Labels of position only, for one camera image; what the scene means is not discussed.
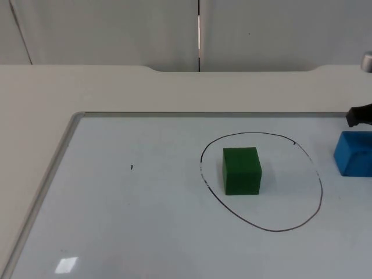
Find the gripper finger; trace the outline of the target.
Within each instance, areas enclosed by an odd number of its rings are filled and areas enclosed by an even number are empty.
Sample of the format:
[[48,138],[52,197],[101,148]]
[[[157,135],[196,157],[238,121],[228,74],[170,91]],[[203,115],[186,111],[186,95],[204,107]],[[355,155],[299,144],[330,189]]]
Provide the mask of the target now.
[[346,121],[349,127],[359,124],[372,124],[372,104],[351,107],[346,114]]

